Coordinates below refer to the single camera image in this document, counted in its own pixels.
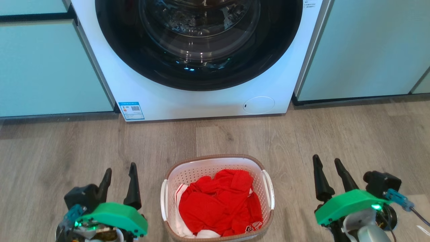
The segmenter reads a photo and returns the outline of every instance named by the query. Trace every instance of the green plastic part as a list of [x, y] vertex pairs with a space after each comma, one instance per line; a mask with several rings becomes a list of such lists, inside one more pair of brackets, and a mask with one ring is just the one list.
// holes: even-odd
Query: green plastic part
[[133, 207], [115, 202], [101, 203], [92, 213], [77, 219], [80, 223], [103, 223], [133, 233], [136, 237], [148, 233], [148, 222]]
[[380, 205], [391, 202], [379, 199], [365, 190], [354, 189], [328, 200], [315, 212], [316, 221], [319, 225], [329, 225], [343, 216], [359, 212], [372, 205]]

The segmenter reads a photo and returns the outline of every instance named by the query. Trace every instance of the light blue cabinet door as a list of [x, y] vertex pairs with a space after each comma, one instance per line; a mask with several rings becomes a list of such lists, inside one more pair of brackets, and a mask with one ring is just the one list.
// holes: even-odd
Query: light blue cabinet door
[[407, 94], [430, 66], [430, 0], [335, 0], [299, 101]]
[[424, 77], [420, 84], [412, 91], [413, 94], [417, 93], [430, 93], [430, 72]]
[[73, 20], [0, 24], [0, 117], [112, 111]]
[[0, 16], [67, 12], [70, 0], [0, 0]]

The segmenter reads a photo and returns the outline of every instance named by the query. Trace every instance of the white plastic basket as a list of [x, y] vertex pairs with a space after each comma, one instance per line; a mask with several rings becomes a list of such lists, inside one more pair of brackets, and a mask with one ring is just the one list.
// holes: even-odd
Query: white plastic basket
[[[175, 224], [175, 200], [174, 193], [180, 184], [189, 185], [203, 176], [211, 176], [223, 170], [245, 170], [254, 178], [254, 192], [258, 195], [263, 215], [261, 229], [236, 236], [221, 237], [215, 239], [186, 239], [177, 235]], [[275, 194], [269, 174], [263, 165], [255, 158], [247, 155], [212, 155], [198, 157], [175, 164], [166, 175], [161, 186], [161, 215], [165, 227], [177, 241], [184, 242], [214, 242], [214, 241], [243, 241], [252, 239], [264, 232], [273, 219], [275, 209]]]

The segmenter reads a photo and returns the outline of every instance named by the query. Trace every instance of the brown basket rim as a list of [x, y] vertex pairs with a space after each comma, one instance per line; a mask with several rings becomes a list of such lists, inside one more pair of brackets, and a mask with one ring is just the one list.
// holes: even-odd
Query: brown basket rim
[[[172, 171], [185, 163], [189, 163], [189, 162], [193, 162], [193, 161], [200, 161], [200, 160], [208, 160], [208, 159], [215, 159], [215, 158], [246, 158], [248, 160], [251, 160], [253, 162], [255, 162], [260, 168], [261, 170], [265, 170], [263, 164], [258, 161], [256, 158], [249, 156], [249, 155], [207, 155], [207, 156], [200, 156], [200, 157], [195, 157], [195, 158], [190, 158], [190, 159], [186, 159], [184, 161], [181, 161], [179, 163], [174, 164], [170, 170], [168, 171], [165, 179], [168, 180], [170, 174], [172, 173]], [[178, 236], [171, 228], [169, 225], [168, 221], [164, 221], [164, 227], [167, 230], [167, 232], [169, 233], [169, 235], [176, 241], [181, 241], [181, 242], [218, 242], [218, 241], [229, 241], [229, 240], [235, 240], [235, 239], [243, 239], [246, 237], [251, 237], [251, 236], [256, 236], [258, 234], [263, 233], [264, 231], [266, 231], [270, 224], [273, 221], [273, 217], [274, 217], [274, 210], [272, 209], [270, 211], [270, 215], [269, 215], [269, 219], [267, 220], [267, 223], [261, 227], [261, 229], [253, 231], [253, 232], [249, 232], [249, 233], [243, 233], [243, 234], [239, 234], [239, 235], [234, 235], [234, 236], [227, 236], [227, 237], [219, 237], [219, 238], [210, 238], [210, 239], [189, 239], [189, 238], [184, 238], [184, 237], [180, 237]]]

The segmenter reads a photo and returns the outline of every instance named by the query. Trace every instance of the white washing machine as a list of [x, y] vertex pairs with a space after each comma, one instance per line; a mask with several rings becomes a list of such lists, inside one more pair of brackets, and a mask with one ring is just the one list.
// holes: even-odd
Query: white washing machine
[[72, 0], [126, 121], [286, 113], [322, 0]]

